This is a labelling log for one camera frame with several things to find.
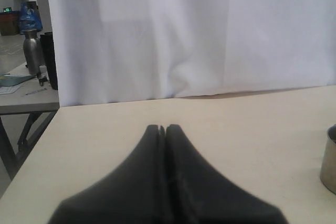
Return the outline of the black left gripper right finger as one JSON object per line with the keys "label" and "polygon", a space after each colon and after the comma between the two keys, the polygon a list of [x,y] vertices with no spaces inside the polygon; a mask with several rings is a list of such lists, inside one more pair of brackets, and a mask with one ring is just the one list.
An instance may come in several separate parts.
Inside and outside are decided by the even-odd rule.
{"label": "black left gripper right finger", "polygon": [[174,223],[287,223],[279,208],[218,172],[179,125],[165,135],[165,166]]}

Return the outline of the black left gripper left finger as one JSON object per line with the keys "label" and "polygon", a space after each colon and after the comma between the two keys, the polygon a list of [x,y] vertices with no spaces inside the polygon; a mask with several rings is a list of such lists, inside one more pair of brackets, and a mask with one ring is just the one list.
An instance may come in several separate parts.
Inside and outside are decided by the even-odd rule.
{"label": "black left gripper left finger", "polygon": [[167,223],[164,136],[149,125],[114,171],[61,202],[49,223]]}

